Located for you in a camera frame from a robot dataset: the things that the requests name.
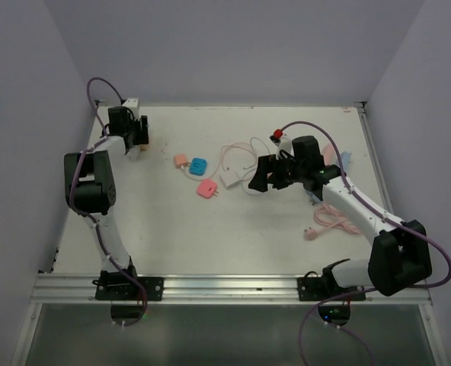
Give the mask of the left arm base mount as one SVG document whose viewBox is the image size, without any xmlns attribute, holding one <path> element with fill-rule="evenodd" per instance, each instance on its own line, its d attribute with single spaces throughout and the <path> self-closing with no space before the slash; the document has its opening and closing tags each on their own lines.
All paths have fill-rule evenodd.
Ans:
<svg viewBox="0 0 451 366">
<path fill-rule="evenodd" d="M 146 290 L 147 300 L 162 300 L 165 288 L 164 278 L 138 276 L 136 280 Z M 140 288 L 134 282 L 117 272 L 101 272 L 99 279 L 94 279 L 92 284 L 96 286 L 96 300 L 132 301 L 142 299 Z"/>
</svg>

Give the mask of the pink power strip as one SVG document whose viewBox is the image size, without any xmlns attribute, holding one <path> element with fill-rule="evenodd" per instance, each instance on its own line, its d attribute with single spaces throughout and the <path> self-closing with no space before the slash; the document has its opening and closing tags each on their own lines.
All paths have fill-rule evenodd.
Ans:
<svg viewBox="0 0 451 366">
<path fill-rule="evenodd" d="M 324 164 L 330 165 L 333 157 L 335 156 L 334 147 L 331 143 L 327 144 L 321 151 L 324 158 Z"/>
</svg>

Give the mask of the salmon charger plug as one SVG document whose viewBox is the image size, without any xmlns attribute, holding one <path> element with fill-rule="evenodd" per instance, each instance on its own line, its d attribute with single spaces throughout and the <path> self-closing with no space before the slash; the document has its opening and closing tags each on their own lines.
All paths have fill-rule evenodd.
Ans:
<svg viewBox="0 0 451 366">
<path fill-rule="evenodd" d="M 185 169 L 189 166 L 189 162 L 184 154 L 177 154 L 174 156 L 174 165 L 177 169 Z"/>
</svg>

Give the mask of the white usb charger block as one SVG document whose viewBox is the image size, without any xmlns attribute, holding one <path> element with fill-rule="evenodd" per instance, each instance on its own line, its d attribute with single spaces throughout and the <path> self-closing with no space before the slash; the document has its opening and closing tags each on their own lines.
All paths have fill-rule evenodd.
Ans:
<svg viewBox="0 0 451 366">
<path fill-rule="evenodd" d="M 224 188 L 229 190 L 241 183 L 241 179 L 238 177 L 237 173 L 233 170 L 226 170 L 219 174 L 220 181 L 222 182 Z"/>
</svg>

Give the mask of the hot pink plug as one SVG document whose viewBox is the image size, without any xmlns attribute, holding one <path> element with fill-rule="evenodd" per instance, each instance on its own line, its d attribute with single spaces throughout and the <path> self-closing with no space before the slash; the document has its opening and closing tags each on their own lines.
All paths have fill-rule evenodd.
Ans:
<svg viewBox="0 0 451 366">
<path fill-rule="evenodd" d="M 218 185 L 212 179 L 203 179 L 199 183 L 196 193 L 202 198 L 210 199 L 218 195 Z"/>
</svg>

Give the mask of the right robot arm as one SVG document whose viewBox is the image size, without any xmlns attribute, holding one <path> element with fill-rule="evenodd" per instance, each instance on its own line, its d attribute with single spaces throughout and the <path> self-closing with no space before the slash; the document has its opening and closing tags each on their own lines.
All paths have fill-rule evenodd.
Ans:
<svg viewBox="0 0 451 366">
<path fill-rule="evenodd" d="M 339 166 L 325 164 L 313 136 L 291 140 L 276 131 L 271 140 L 277 151 L 259 157 L 248 187 L 266 192 L 299 183 L 340 211 L 371 245 L 367 260 L 345 258 L 323 268 L 319 280 L 327 298 L 338 299 L 348 288 L 357 287 L 374 287 L 391 296 L 431 275 L 426 230 L 421 223 L 405 222 L 357 192 Z"/>
</svg>

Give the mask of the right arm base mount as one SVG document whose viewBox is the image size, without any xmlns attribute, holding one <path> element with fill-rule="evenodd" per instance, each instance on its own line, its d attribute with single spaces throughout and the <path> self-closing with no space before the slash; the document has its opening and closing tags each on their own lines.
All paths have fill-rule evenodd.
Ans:
<svg viewBox="0 0 451 366">
<path fill-rule="evenodd" d="M 314 271 L 298 277 L 296 286 L 300 301 L 319 302 L 337 295 L 357 291 L 356 287 L 339 287 L 332 278 L 318 275 Z"/>
</svg>

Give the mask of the white plug cube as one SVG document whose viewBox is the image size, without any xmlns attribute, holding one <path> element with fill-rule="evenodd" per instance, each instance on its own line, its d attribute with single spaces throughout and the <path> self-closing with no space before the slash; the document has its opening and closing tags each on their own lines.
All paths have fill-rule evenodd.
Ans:
<svg viewBox="0 0 451 366">
<path fill-rule="evenodd" d="M 128 160 L 130 162 L 136 162 L 139 158 L 139 155 L 141 153 L 141 149 L 139 146 L 133 146 L 128 153 L 126 154 Z"/>
</svg>

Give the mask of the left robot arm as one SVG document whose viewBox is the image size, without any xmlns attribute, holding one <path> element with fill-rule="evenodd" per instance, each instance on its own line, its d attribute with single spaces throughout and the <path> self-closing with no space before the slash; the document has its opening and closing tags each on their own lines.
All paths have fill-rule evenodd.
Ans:
<svg viewBox="0 0 451 366">
<path fill-rule="evenodd" d="M 108 108 L 107 115 L 103 135 L 92 147 L 64 155 L 65 195 L 69 208 L 93 230 L 101 257 L 98 285 L 113 286 L 128 300 L 139 293 L 140 281 L 114 217 L 117 178 L 122 167 L 136 162 L 149 144 L 149 124 L 136 98 Z"/>
</svg>

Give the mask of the cyan plug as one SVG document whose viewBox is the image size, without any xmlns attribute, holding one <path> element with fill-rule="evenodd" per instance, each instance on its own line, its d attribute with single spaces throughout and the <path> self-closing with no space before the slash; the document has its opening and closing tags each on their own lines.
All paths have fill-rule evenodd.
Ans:
<svg viewBox="0 0 451 366">
<path fill-rule="evenodd" d="M 189 165 L 189 173 L 195 176 L 203 176 L 206 172 L 207 161 L 205 159 L 194 157 Z"/>
</svg>

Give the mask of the blue power strip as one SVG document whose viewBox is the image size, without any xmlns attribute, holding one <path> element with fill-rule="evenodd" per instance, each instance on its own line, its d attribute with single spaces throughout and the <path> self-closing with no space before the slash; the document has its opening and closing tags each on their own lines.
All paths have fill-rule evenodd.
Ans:
<svg viewBox="0 0 451 366">
<path fill-rule="evenodd" d="M 348 170 L 350 168 L 350 159 L 351 159 L 350 152 L 344 151 L 341 153 L 341 160 L 338 161 L 338 163 L 342 164 L 345 173 L 348 173 Z"/>
</svg>

